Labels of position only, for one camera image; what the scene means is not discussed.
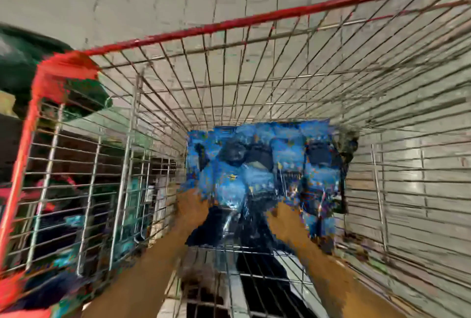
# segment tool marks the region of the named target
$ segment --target metal wire mesh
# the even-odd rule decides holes
[[[64,213],[83,211],[85,229],[65,234],[70,242],[61,250],[78,248],[78,273],[95,260],[95,292],[168,227],[188,130],[330,118],[361,133],[347,177],[349,213],[337,218],[336,255],[411,315],[467,316],[470,8],[470,0],[334,0],[85,51],[100,66],[113,106],[65,121],[64,105],[43,105],[41,117],[53,126],[36,132],[23,185],[40,194],[20,202],[9,270],[38,267],[47,256],[40,254],[48,244],[38,239],[41,232],[66,226],[45,227],[53,216],[45,205],[76,200]],[[27,184],[29,177],[40,185]],[[54,185],[58,177],[76,183]],[[56,188],[71,194],[55,198]],[[121,254],[129,238],[138,242]],[[260,304],[251,308],[246,278],[265,282],[268,296],[289,282],[324,316],[294,256],[258,254],[261,262],[276,259],[287,279],[262,269],[241,272],[237,262],[252,249],[195,248],[169,283],[159,316],[194,309],[196,317],[211,305],[232,317],[292,316],[286,307],[303,316],[289,298],[286,305],[272,299],[276,307],[268,309],[258,291]],[[198,260],[212,267],[214,287],[182,288],[177,277]],[[212,302],[203,301],[203,288],[216,293]]]

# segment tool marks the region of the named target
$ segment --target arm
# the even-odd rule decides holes
[[[279,204],[275,214],[268,214],[272,232],[289,242],[305,265],[322,305],[331,318],[405,318],[385,299],[358,282],[353,273],[323,254],[306,235],[299,212]]]
[[[176,261],[186,253],[185,241],[208,214],[207,204],[201,203],[195,191],[181,194],[178,208],[172,230],[92,301],[82,318],[156,318]]]

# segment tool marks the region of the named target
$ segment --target forearm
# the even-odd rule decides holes
[[[155,318],[176,261],[186,252],[185,241],[190,233],[177,222],[133,267],[121,273],[116,282],[91,303],[82,317]]]
[[[353,273],[333,257],[323,254],[309,239],[296,246],[298,257],[308,269],[331,318],[405,318],[386,300],[358,282]]]

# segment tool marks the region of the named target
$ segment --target green bag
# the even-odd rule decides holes
[[[13,111],[19,118],[23,119],[27,112],[36,66],[54,53],[71,50],[70,46],[56,39],[0,23],[0,90],[15,96]],[[78,117],[113,104],[106,101],[107,92],[94,79],[69,79],[68,85],[73,90],[69,99],[81,106],[69,104],[67,111]]]

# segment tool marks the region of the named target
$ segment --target shopping cart basket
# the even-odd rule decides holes
[[[330,118],[360,133],[336,255],[408,314],[468,317],[470,19],[471,0],[331,0],[46,59],[0,226],[6,273],[38,275],[65,255],[92,295],[167,230],[187,131]],[[70,120],[67,79],[93,77],[113,106]],[[37,128],[40,117],[54,125]],[[34,190],[35,200],[24,194]],[[199,252],[227,287],[219,307],[268,316],[236,289],[254,275],[230,257],[250,248]],[[273,255],[284,282],[323,315],[297,259]],[[178,280],[169,287],[163,311],[181,308]]]

